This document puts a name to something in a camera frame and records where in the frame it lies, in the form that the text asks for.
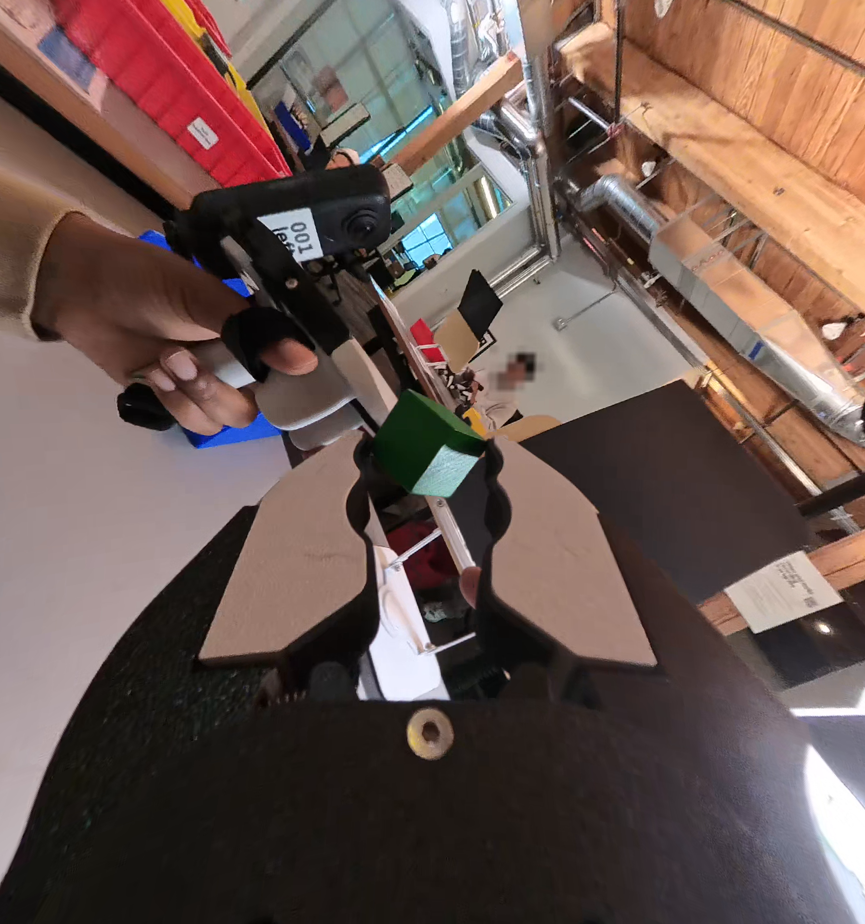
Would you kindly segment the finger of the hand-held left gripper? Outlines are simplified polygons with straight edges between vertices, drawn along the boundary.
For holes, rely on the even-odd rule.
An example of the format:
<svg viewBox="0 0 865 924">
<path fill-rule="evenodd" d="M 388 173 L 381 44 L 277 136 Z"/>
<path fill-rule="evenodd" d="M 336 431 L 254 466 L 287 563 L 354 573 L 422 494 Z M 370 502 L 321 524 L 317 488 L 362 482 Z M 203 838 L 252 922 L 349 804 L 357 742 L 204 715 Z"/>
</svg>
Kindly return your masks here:
<svg viewBox="0 0 865 924">
<path fill-rule="evenodd" d="M 377 433 L 395 407 L 392 390 L 355 338 L 348 338 L 330 355 L 332 433 L 366 428 Z"/>
<path fill-rule="evenodd" d="M 304 375 L 271 371 L 254 394 L 260 413 L 301 451 L 331 445 L 365 423 L 351 386 L 327 357 Z"/>
</svg>

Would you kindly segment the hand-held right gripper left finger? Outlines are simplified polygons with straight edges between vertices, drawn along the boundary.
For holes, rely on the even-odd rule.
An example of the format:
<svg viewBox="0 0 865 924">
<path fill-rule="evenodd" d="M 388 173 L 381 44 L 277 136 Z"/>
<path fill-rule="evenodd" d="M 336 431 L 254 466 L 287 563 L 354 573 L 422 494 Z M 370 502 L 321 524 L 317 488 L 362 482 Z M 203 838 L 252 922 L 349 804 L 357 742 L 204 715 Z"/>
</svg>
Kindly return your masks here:
<svg viewBox="0 0 865 924">
<path fill-rule="evenodd" d="M 207 665 L 354 666 L 380 625 L 363 467 L 347 433 L 262 497 L 198 660 Z"/>
</svg>

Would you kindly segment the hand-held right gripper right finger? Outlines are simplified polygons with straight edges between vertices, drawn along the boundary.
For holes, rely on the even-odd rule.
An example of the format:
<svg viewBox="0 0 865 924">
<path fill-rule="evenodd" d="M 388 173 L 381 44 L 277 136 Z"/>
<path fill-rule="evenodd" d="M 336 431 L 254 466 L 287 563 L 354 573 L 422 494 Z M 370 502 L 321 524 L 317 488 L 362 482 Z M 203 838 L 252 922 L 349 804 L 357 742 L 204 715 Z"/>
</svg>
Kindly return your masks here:
<svg viewBox="0 0 865 924">
<path fill-rule="evenodd" d="M 560 655 L 577 666 L 656 667 L 593 503 L 504 437 L 484 461 L 478 612 L 488 641 L 510 664 Z"/>
</svg>

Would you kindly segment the green wooden cube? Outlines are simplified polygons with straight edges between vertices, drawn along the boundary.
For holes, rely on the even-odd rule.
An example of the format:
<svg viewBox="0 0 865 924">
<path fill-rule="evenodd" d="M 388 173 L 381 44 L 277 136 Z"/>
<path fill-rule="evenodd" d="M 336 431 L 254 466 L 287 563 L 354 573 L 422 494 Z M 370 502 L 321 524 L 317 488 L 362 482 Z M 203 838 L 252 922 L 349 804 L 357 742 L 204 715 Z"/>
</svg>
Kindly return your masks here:
<svg viewBox="0 0 865 924">
<path fill-rule="evenodd" d="M 404 491 L 448 499 L 484 454 L 486 443 L 446 407 L 406 391 L 380 425 L 370 454 Z"/>
</svg>

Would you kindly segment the blue plastic bin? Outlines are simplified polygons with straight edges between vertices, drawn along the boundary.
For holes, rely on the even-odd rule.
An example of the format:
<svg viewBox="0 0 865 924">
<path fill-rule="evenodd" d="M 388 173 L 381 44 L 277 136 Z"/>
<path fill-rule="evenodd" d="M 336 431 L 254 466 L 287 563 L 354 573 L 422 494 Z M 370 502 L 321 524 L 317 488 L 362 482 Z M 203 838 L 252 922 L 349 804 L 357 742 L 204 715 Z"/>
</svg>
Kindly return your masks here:
<svg viewBox="0 0 865 924">
<path fill-rule="evenodd" d="M 152 246 L 165 249 L 166 251 L 172 251 L 166 238 L 159 231 L 151 229 L 146 230 L 139 235 L 138 239 Z M 252 295 L 250 288 L 241 278 L 227 278 L 221 280 L 221 282 L 241 295 L 241 297 L 249 298 Z M 168 429 L 172 429 L 174 426 L 179 428 L 188 443 L 195 449 L 238 445 L 283 435 L 283 432 L 268 422 L 261 412 L 258 413 L 256 419 L 252 423 L 242 429 L 224 426 L 218 433 L 211 435 L 196 433 L 175 423 L 171 423 Z"/>
</svg>

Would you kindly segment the person's left forearm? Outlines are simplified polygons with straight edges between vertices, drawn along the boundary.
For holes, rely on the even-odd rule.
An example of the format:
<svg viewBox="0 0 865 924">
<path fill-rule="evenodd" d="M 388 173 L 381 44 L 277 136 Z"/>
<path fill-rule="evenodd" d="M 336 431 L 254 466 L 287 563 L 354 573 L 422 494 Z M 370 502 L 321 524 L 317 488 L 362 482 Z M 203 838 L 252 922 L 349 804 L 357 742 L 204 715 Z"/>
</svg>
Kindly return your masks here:
<svg viewBox="0 0 865 924">
<path fill-rule="evenodd" d="M 29 340 L 59 336 L 32 320 L 46 248 L 72 202 L 0 168 L 0 331 Z"/>
</svg>

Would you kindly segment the person's left hand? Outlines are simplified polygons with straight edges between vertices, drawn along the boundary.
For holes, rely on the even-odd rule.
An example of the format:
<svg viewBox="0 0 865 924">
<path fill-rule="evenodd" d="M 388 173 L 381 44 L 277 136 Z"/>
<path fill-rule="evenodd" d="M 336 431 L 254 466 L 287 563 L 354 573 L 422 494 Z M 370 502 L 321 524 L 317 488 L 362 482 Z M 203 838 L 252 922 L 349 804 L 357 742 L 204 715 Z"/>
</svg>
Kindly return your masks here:
<svg viewBox="0 0 865 924">
<path fill-rule="evenodd" d="M 185 429 L 213 435 L 249 425 L 258 408 L 248 389 L 202 368 L 192 348 L 246 307 L 177 255 L 71 213 L 44 250 L 30 320 L 117 384 L 148 386 Z"/>
</svg>

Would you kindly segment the tilted board on stand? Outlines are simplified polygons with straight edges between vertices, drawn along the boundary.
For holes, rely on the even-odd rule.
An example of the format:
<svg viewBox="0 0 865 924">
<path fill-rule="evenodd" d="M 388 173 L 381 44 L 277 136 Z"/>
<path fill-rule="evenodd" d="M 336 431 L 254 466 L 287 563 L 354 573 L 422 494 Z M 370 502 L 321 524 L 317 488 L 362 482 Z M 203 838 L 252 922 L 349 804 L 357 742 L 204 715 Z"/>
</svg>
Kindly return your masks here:
<svg viewBox="0 0 865 924">
<path fill-rule="evenodd" d="M 485 349 L 485 336 L 503 306 L 483 273 L 473 270 L 458 307 L 433 331 L 434 343 L 451 372 L 462 372 Z"/>
</svg>

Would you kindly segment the red bag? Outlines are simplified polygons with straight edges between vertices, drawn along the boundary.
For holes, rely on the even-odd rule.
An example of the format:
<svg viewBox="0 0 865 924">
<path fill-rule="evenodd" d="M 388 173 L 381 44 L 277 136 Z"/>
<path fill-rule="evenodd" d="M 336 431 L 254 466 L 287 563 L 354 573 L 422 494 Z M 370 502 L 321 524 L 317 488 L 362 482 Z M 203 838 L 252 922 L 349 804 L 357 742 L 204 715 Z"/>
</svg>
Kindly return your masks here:
<svg viewBox="0 0 865 924">
<path fill-rule="evenodd" d="M 404 523 L 387 534 L 390 547 L 399 556 L 430 536 L 437 526 L 432 521 Z M 414 551 L 402 563 L 403 571 L 415 590 L 433 590 L 452 576 L 453 565 L 441 537 Z"/>
</svg>

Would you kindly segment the wooden board with black sheet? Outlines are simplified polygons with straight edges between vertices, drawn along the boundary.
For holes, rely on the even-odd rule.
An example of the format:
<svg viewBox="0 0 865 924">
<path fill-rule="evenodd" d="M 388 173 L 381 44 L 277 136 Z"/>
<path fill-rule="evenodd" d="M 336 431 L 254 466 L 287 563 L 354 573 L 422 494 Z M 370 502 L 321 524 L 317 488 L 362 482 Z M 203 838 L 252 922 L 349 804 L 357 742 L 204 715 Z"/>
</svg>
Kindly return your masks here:
<svg viewBox="0 0 865 924">
<path fill-rule="evenodd" d="M 692 604 L 817 546 L 792 496 L 681 381 L 521 445 L 621 527 Z"/>
</svg>

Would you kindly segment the white paper notice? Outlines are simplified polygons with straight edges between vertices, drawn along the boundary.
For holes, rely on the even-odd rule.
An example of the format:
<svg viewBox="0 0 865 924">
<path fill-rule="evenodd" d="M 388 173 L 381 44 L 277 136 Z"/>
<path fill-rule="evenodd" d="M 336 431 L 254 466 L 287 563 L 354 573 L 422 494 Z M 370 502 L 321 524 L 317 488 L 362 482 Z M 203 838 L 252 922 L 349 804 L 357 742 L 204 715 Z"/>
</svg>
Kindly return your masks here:
<svg viewBox="0 0 865 924">
<path fill-rule="evenodd" d="M 778 558 L 731 584 L 724 594 L 749 630 L 760 634 L 843 603 L 804 551 Z"/>
</svg>

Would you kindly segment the blue card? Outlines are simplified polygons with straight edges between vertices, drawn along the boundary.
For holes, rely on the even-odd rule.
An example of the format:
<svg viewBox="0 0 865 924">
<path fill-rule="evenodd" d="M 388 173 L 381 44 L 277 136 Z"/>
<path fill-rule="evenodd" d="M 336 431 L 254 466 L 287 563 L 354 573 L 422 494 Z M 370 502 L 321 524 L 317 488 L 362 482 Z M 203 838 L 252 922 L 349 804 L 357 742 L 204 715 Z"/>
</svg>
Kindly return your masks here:
<svg viewBox="0 0 865 924">
<path fill-rule="evenodd" d="M 97 74 L 96 66 L 67 37 L 64 29 L 54 25 L 39 40 L 38 51 L 56 66 L 62 74 L 89 93 Z"/>
</svg>

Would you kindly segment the silver rectangular duct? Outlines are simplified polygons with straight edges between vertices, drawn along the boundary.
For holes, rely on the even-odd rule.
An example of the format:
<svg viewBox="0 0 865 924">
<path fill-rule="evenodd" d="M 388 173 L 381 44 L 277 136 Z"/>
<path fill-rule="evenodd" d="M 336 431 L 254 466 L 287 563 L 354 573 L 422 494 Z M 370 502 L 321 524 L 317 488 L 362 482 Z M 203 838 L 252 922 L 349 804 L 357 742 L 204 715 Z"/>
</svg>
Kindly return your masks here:
<svg viewBox="0 0 865 924">
<path fill-rule="evenodd" d="M 805 319 L 693 219 L 669 222 L 625 178 L 588 187 L 560 176 L 559 195 L 581 217 L 606 207 L 648 246 L 648 258 L 713 329 L 824 426 L 865 448 L 865 390 Z"/>
</svg>

